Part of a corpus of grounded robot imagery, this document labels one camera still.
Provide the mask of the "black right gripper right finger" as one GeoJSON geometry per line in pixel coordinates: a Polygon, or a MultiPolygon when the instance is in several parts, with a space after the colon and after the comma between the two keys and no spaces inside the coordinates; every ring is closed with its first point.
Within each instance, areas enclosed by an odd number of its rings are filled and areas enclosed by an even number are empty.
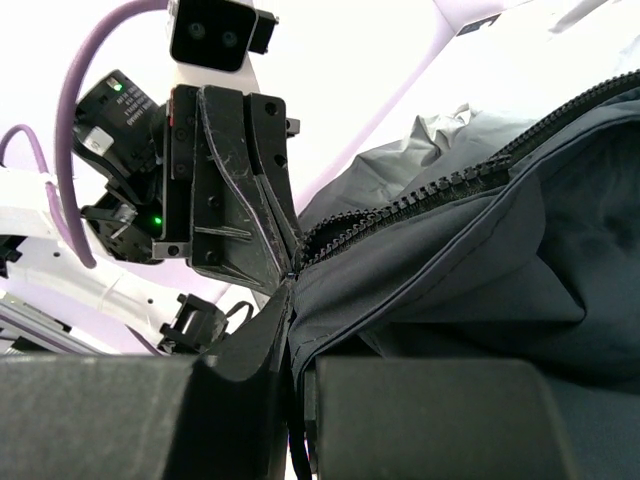
{"type": "Polygon", "coordinates": [[[515,360],[329,356],[304,380],[321,479],[567,479],[548,385],[515,360]]]}

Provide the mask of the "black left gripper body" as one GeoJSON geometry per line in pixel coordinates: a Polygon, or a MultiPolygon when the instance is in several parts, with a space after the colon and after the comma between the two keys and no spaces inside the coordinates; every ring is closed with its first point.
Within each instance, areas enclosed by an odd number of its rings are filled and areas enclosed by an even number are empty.
{"type": "Polygon", "coordinates": [[[76,104],[73,151],[107,183],[81,216],[109,255],[156,265],[191,255],[197,87],[159,105],[114,70],[76,104]]]}

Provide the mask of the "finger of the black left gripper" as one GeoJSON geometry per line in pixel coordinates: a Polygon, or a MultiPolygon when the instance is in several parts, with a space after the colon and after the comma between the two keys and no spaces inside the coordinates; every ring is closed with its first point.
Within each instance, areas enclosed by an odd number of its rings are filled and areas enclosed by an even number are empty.
{"type": "Polygon", "coordinates": [[[203,276],[272,293],[294,255],[287,254],[253,172],[245,96],[214,86],[197,93],[188,264],[203,276]]]}
{"type": "Polygon", "coordinates": [[[285,103],[277,97],[251,93],[244,97],[244,114],[253,172],[266,194],[287,254],[295,255],[300,230],[288,171],[285,103]]]}

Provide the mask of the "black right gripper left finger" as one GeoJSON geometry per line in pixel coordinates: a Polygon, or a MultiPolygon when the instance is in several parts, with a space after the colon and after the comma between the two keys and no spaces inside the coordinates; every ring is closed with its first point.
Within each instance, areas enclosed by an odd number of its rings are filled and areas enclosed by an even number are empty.
{"type": "Polygon", "coordinates": [[[1,360],[5,479],[280,479],[291,286],[199,356],[1,360]]]}

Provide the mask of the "grey gradient zip jacket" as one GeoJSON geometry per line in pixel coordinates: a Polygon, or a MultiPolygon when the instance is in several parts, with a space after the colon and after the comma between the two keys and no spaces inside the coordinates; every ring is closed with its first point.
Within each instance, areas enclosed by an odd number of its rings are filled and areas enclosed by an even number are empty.
{"type": "Polygon", "coordinates": [[[359,337],[381,356],[477,350],[552,376],[591,479],[639,475],[639,75],[493,154],[465,141],[392,204],[311,232],[294,385],[359,337]]]}

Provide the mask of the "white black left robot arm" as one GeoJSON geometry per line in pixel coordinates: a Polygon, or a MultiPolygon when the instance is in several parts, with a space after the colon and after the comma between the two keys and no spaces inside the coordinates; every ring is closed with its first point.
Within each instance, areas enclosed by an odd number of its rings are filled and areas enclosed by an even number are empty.
{"type": "Polygon", "coordinates": [[[1,275],[112,317],[154,350],[200,352],[223,334],[226,314],[130,266],[182,260],[272,296],[298,263],[287,171],[298,130],[277,97],[178,85],[161,105],[112,71],[73,108],[73,149],[106,178],[80,211],[95,266],[59,233],[48,177],[3,169],[1,275]]]}

